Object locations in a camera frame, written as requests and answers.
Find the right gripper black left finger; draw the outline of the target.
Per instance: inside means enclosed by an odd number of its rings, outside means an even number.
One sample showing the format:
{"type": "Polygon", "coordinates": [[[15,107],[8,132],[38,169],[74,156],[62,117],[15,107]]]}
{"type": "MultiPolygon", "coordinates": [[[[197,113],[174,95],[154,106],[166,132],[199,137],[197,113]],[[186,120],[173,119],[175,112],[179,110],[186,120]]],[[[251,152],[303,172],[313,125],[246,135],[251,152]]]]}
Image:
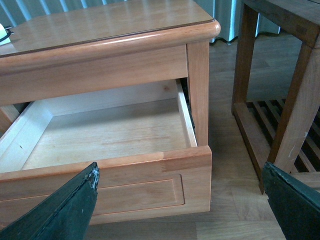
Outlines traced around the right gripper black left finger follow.
{"type": "Polygon", "coordinates": [[[100,169],[93,162],[0,232],[2,240],[82,240],[98,199],[100,169]]]}

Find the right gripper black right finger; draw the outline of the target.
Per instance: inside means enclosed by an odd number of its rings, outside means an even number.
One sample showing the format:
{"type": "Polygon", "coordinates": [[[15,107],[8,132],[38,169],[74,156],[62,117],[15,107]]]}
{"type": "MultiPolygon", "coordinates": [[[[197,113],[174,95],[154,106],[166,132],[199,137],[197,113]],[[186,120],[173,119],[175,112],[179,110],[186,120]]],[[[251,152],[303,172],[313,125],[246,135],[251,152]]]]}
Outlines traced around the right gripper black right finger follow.
{"type": "Polygon", "coordinates": [[[270,162],[262,170],[268,203],[287,240],[320,238],[320,193],[270,162]]]}

